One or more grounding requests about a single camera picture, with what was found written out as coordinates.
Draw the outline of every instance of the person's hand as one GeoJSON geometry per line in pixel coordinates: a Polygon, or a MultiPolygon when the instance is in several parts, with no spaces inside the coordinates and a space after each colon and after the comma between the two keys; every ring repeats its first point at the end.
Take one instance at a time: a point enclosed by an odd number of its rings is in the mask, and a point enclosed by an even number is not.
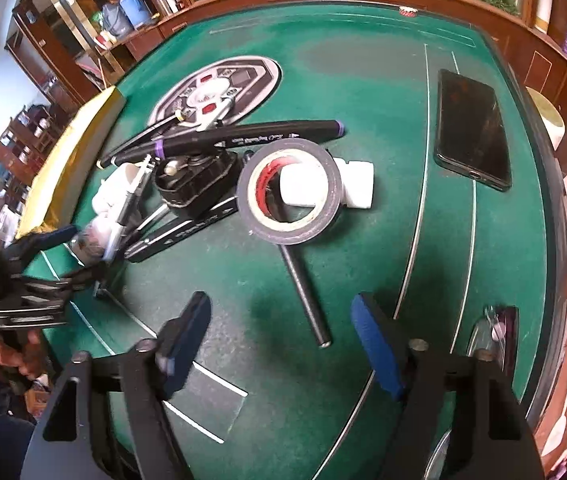
{"type": "Polygon", "coordinates": [[[0,339],[0,366],[17,368],[19,373],[30,380],[38,378],[44,372],[44,352],[38,331],[28,332],[28,343],[19,352],[3,343],[0,339]]]}

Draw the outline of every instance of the purple marker cap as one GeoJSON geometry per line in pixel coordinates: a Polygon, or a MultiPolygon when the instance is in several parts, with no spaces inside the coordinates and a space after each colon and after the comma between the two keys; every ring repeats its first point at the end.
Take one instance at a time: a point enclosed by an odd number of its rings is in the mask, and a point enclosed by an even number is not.
{"type": "Polygon", "coordinates": [[[155,155],[157,155],[162,160],[166,158],[166,155],[163,152],[163,139],[155,142],[155,155]]]}

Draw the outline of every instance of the white line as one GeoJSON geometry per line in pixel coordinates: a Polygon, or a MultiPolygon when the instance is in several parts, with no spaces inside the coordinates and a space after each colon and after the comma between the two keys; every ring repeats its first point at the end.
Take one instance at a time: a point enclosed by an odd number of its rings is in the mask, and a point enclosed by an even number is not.
{"type": "Polygon", "coordinates": [[[361,408],[363,407],[365,400],[368,398],[368,394],[370,393],[373,384],[374,384],[374,370],[372,370],[370,372],[370,375],[368,375],[368,380],[366,381],[365,386],[361,391],[361,395],[359,395],[359,400],[357,400],[357,403],[355,404],[353,411],[350,413],[350,417],[348,417],[348,421],[343,427],[343,430],[341,430],[341,433],[339,433],[339,436],[337,437],[335,443],[330,448],[330,451],[327,452],[326,458],[324,458],[323,462],[321,463],[321,465],[317,469],[317,472],[314,474],[311,480],[317,480],[321,472],[324,470],[324,467],[326,467],[327,463],[334,456],[337,450],[339,450],[339,448],[341,447],[343,440],[346,438],[346,436],[350,432],[350,429],[353,427],[353,424],[355,423],[355,420],[359,415],[359,412],[361,412],[361,408]]]}
{"type": "Polygon", "coordinates": [[[454,69],[457,71],[457,74],[459,73],[459,67],[457,65],[457,58],[454,55],[454,50],[451,50],[451,54],[452,54],[452,60],[454,61],[454,69]]]}
{"type": "Polygon", "coordinates": [[[463,311],[466,308],[466,301],[468,300],[468,291],[470,290],[470,277],[472,275],[472,261],[475,256],[475,233],[477,231],[477,181],[472,181],[472,227],[470,229],[470,254],[468,255],[468,272],[466,274],[466,286],[463,290],[463,299],[461,300],[461,308],[459,310],[459,318],[457,319],[457,328],[454,330],[454,337],[450,345],[450,353],[454,350],[457,343],[457,336],[461,328],[461,318],[463,318],[463,311]]]}
{"type": "Polygon", "coordinates": [[[104,338],[102,338],[102,336],[100,336],[99,333],[97,333],[97,330],[95,330],[94,327],[90,324],[90,322],[86,319],[86,316],[83,315],[83,312],[81,312],[79,307],[73,301],[71,301],[70,304],[75,309],[75,312],[78,314],[78,316],[81,317],[81,320],[86,324],[88,330],[90,330],[92,332],[92,335],[95,336],[97,340],[101,343],[101,346],[103,346],[106,350],[108,350],[108,353],[110,355],[115,355],[115,351],[112,348],[110,348],[108,343],[104,341],[104,338]]]}
{"type": "MultiPolygon", "coordinates": [[[[57,275],[57,273],[54,271],[54,268],[52,267],[50,260],[48,260],[48,257],[46,256],[46,254],[43,251],[40,251],[42,256],[44,257],[44,260],[46,261],[46,264],[48,264],[48,268],[50,269],[50,271],[52,272],[52,275],[56,278],[59,279],[59,276],[57,275]]],[[[72,305],[72,307],[75,309],[75,312],[77,312],[78,316],[81,318],[81,320],[86,324],[86,326],[88,327],[88,329],[92,332],[92,335],[95,336],[95,338],[97,338],[97,340],[101,343],[101,345],[106,349],[106,351],[108,351],[108,353],[110,355],[115,355],[115,351],[110,348],[110,346],[108,345],[108,343],[106,343],[104,341],[104,339],[102,338],[102,336],[99,335],[99,333],[97,333],[97,331],[94,329],[94,327],[90,324],[90,322],[86,319],[86,316],[83,315],[83,312],[81,312],[81,310],[79,310],[79,307],[74,304],[72,301],[70,302],[70,304],[72,305]]],[[[193,428],[195,428],[195,430],[201,431],[205,436],[212,438],[215,442],[217,442],[218,444],[223,444],[224,440],[219,438],[218,436],[216,436],[214,433],[211,433],[210,431],[206,430],[206,428],[200,426],[199,424],[197,424],[192,418],[190,418],[189,416],[187,416],[186,414],[180,412],[179,410],[177,410],[172,404],[170,404],[169,402],[167,402],[167,400],[164,400],[163,403],[166,405],[167,409],[169,409],[171,412],[175,413],[179,418],[181,418],[182,420],[185,420],[188,424],[190,424],[193,428]]]]}
{"type": "Polygon", "coordinates": [[[255,25],[257,25],[257,23],[254,23],[252,25],[235,25],[234,27],[218,28],[216,30],[209,30],[208,34],[219,34],[220,32],[228,32],[229,30],[237,30],[238,28],[254,27],[255,25]]]}
{"type": "Polygon", "coordinates": [[[222,386],[225,386],[226,388],[235,392],[236,394],[240,395],[241,397],[247,397],[248,396],[248,392],[241,390],[240,388],[238,388],[234,384],[228,383],[228,381],[226,381],[225,379],[222,379],[218,375],[215,375],[208,368],[204,368],[203,366],[201,366],[197,361],[193,361],[193,367],[195,367],[197,370],[199,370],[204,375],[211,378],[213,381],[217,381],[219,384],[221,384],[222,386]]]}
{"type": "MultiPolygon", "coordinates": [[[[128,307],[126,307],[121,301],[117,300],[117,298],[115,298],[115,296],[106,289],[106,294],[110,297],[110,299],[113,301],[113,303],[115,303],[119,308],[121,308],[121,310],[123,310],[128,317],[130,317],[130,319],[132,319],[135,323],[137,323],[137,325],[139,325],[142,329],[144,329],[149,335],[153,336],[153,337],[157,337],[157,333],[151,329],[148,325],[146,325],[141,319],[139,319],[137,316],[135,316],[129,309],[128,307]]],[[[198,362],[193,361],[193,367],[195,367],[197,370],[199,370],[201,373],[203,373],[204,375],[208,376],[209,378],[211,378],[213,381],[218,382],[219,384],[221,384],[222,386],[225,386],[226,388],[228,388],[230,391],[240,395],[241,397],[247,397],[248,396],[248,392],[245,392],[244,390],[238,388],[237,386],[235,386],[234,384],[228,383],[227,380],[219,377],[218,375],[215,375],[214,372],[211,372],[210,370],[208,370],[207,368],[204,368],[203,366],[201,366],[198,362]]]]}
{"type": "MultiPolygon", "coordinates": [[[[50,260],[48,259],[48,256],[46,256],[46,253],[43,252],[43,251],[41,251],[41,253],[42,253],[42,256],[44,257],[44,259],[46,260],[46,264],[48,265],[48,268],[52,272],[52,275],[55,277],[55,279],[58,280],[59,275],[55,272],[54,268],[52,267],[50,260]]],[[[88,330],[90,330],[92,332],[92,335],[95,336],[95,338],[97,338],[97,341],[99,341],[101,343],[101,346],[104,347],[110,355],[115,355],[115,351],[112,348],[110,348],[110,345],[108,345],[108,343],[106,343],[104,341],[102,336],[100,336],[99,333],[97,333],[97,330],[95,330],[95,328],[86,319],[86,316],[84,316],[83,312],[81,312],[81,310],[79,310],[79,307],[76,304],[74,304],[74,302],[72,302],[72,301],[70,302],[70,304],[75,309],[75,312],[77,313],[77,315],[86,324],[86,326],[88,327],[88,330]]]]}
{"type": "Polygon", "coordinates": [[[169,409],[171,412],[173,412],[175,415],[177,415],[179,418],[182,418],[183,420],[185,420],[188,424],[190,424],[193,428],[195,428],[195,430],[199,430],[201,431],[205,436],[212,438],[217,444],[223,444],[224,440],[222,438],[219,438],[217,435],[215,435],[214,433],[211,433],[210,431],[206,430],[206,428],[200,426],[199,424],[197,424],[192,418],[190,418],[187,415],[184,415],[183,413],[181,413],[179,410],[177,410],[172,404],[170,404],[169,402],[167,402],[167,400],[164,400],[164,404],[166,404],[167,409],[169,409]]]}
{"type": "Polygon", "coordinates": [[[477,46],[475,44],[475,40],[473,40],[472,38],[469,38],[468,36],[464,36],[463,34],[457,34],[456,32],[451,32],[450,30],[445,30],[444,28],[438,28],[437,30],[441,30],[444,33],[443,36],[439,35],[440,38],[446,38],[446,40],[452,40],[452,41],[456,41],[457,43],[463,43],[466,46],[472,46],[472,47],[477,46]],[[468,40],[471,44],[464,43],[463,41],[453,40],[449,36],[446,36],[446,34],[452,34],[453,36],[459,36],[460,38],[464,38],[464,40],[468,40]]]}
{"type": "Polygon", "coordinates": [[[423,209],[425,207],[425,194],[428,188],[428,160],[430,160],[430,72],[428,69],[428,45],[423,44],[423,52],[425,53],[425,85],[427,88],[427,120],[425,127],[425,160],[423,162],[423,180],[421,182],[421,197],[419,198],[419,212],[417,214],[417,223],[415,224],[415,234],[412,238],[412,245],[410,247],[410,256],[407,260],[406,272],[404,274],[403,283],[401,283],[401,291],[399,293],[399,299],[397,300],[397,306],[395,308],[395,314],[393,319],[397,319],[399,315],[399,310],[401,309],[401,303],[403,303],[404,298],[407,293],[407,286],[410,283],[410,276],[412,275],[412,269],[415,266],[415,258],[417,257],[417,246],[419,245],[419,237],[421,235],[421,222],[423,221],[423,209]]]}
{"type": "Polygon", "coordinates": [[[75,258],[75,260],[77,260],[77,263],[80,264],[80,266],[85,267],[85,265],[83,264],[83,262],[78,258],[78,256],[72,252],[72,249],[68,246],[67,243],[64,243],[64,247],[68,250],[68,252],[70,254],[72,254],[72,257],[75,258]]]}

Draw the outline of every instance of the green table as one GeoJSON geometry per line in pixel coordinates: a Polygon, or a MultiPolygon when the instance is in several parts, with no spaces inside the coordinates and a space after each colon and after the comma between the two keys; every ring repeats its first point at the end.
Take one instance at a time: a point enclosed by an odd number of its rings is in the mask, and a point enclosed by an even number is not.
{"type": "MultiPolygon", "coordinates": [[[[176,410],[168,412],[195,478],[309,480],[369,379],[349,318],[355,294],[373,292],[409,336],[445,352],[465,352],[484,307],[513,304],[521,322],[514,389],[534,424],[563,336],[563,184],[540,118],[485,37],[431,14],[405,18],[397,7],[352,3],[271,6],[194,23],[121,81],[128,102],[104,151],[141,130],[176,81],[246,54],[275,59],[283,78],[244,122],[337,118],[347,133],[327,144],[331,154],[374,163],[372,208],[343,211],[301,250],[333,345],[317,348],[278,250],[249,236],[233,215],[126,265],[112,301],[78,294],[69,327],[48,331],[60,361],[78,349],[94,356],[125,351],[204,290],[213,301],[211,327],[185,391],[171,401],[176,410]],[[435,164],[442,68],[495,89],[512,164],[508,192],[435,164]]],[[[111,171],[90,175],[78,225],[93,218],[90,199],[111,171]]],[[[145,206],[158,204],[153,196],[145,206]]],[[[31,272],[50,277],[76,265],[58,247],[31,272]]],[[[369,386],[321,479],[374,477],[398,406],[369,386]]],[[[114,404],[126,442],[120,399],[114,404]]],[[[449,409],[441,416],[442,433],[450,416],[449,409]]]]}

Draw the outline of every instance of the blue thermos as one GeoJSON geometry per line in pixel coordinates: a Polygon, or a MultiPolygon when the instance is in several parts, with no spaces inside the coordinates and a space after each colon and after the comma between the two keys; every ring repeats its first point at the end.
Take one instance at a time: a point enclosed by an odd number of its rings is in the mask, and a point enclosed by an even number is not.
{"type": "Polygon", "coordinates": [[[119,0],[119,5],[122,6],[134,28],[139,28],[152,19],[150,9],[144,0],[119,0]]]}

